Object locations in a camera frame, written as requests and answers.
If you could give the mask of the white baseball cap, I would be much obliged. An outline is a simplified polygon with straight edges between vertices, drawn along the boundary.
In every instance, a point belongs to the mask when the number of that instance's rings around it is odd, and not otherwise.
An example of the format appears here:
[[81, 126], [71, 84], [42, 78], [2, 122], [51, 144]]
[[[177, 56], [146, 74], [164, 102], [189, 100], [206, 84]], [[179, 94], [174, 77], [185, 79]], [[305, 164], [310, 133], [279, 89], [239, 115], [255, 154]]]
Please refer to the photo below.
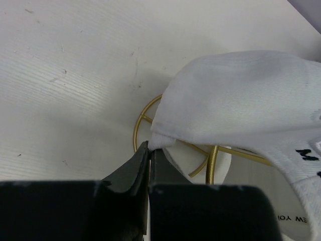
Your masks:
[[320, 63], [277, 51], [204, 56], [164, 91], [151, 125], [150, 150], [182, 140], [242, 148], [286, 178], [320, 240]]

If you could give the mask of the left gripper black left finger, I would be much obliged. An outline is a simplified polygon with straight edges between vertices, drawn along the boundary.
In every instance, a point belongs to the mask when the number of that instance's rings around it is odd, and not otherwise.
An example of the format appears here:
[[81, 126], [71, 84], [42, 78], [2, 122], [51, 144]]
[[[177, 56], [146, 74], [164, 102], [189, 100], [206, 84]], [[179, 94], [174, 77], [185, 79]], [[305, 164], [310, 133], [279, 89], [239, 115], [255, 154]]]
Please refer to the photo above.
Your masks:
[[1, 240], [143, 240], [148, 155], [143, 142], [102, 180], [1, 182]]

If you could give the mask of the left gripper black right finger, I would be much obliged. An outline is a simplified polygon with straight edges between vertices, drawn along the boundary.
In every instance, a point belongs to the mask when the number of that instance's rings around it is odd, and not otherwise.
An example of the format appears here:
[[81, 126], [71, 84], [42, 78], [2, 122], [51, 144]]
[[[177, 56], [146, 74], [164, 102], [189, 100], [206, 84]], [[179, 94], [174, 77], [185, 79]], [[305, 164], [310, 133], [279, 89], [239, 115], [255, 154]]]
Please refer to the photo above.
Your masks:
[[167, 159], [151, 153], [151, 240], [281, 240], [273, 208], [258, 188], [193, 184]]

